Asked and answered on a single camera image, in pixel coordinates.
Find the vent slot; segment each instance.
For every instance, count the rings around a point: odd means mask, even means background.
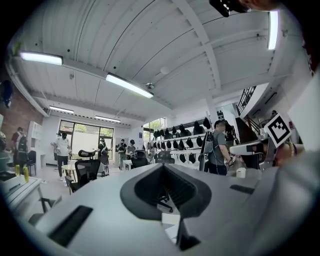
[[[80,205],[51,233],[49,238],[57,244],[66,247],[85,223],[92,208]]]

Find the gray t-shirt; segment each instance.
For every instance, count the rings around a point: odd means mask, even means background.
[[[213,151],[209,154],[210,163],[218,166],[225,165],[225,158],[221,153],[219,145],[226,145],[226,138],[223,132],[214,131],[213,134]]]

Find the white ceiling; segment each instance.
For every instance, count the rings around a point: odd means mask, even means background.
[[[282,26],[298,33],[286,15]],[[13,66],[42,107],[69,102],[77,115],[99,109],[102,116],[134,124],[208,94],[261,84],[253,78],[269,75],[275,56],[267,50],[268,31],[268,13],[224,18],[208,0],[50,0],[26,21],[13,45],[60,55],[142,87],[153,82],[154,99],[66,66],[17,58]],[[281,57],[291,55],[288,47]],[[162,67],[170,73],[162,74]]]

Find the backpack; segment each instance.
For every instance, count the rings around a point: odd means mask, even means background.
[[[20,134],[16,140],[17,160],[19,162],[26,163],[28,161],[27,152],[27,137],[24,134]]]

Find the black slot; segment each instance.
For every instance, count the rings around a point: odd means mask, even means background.
[[[235,191],[239,191],[239,192],[242,192],[245,194],[249,194],[249,195],[252,195],[255,191],[254,188],[247,187],[247,186],[240,186],[240,185],[232,185],[230,187],[230,189],[235,190]]]
[[[52,232],[49,238],[57,244],[66,247],[75,237],[85,220],[88,218],[92,208],[80,205]]]

